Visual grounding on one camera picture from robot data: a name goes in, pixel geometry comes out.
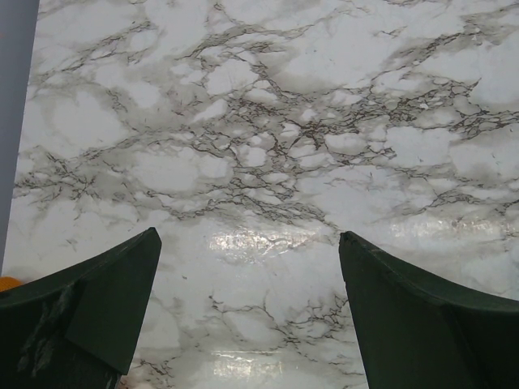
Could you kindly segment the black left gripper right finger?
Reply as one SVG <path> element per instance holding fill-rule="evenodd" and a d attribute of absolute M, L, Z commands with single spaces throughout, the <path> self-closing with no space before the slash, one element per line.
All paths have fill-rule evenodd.
<path fill-rule="evenodd" d="M 518 303 L 341 234 L 342 276 L 370 388 L 516 388 Z"/>

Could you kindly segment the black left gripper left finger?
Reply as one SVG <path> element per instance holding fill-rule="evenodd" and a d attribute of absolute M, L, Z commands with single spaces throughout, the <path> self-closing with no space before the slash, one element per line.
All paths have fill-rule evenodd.
<path fill-rule="evenodd" d="M 1 293 L 3 388 L 115 388 L 135 353 L 161 252 L 155 228 Z"/>

